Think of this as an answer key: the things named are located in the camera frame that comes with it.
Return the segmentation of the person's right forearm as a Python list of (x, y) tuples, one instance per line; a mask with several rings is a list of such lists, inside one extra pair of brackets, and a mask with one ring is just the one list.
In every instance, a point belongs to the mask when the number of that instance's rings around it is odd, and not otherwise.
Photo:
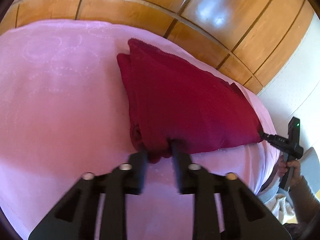
[(311, 191), (308, 182), (302, 176), (300, 181), (289, 190), (298, 223), (310, 223), (319, 212), (319, 200)]

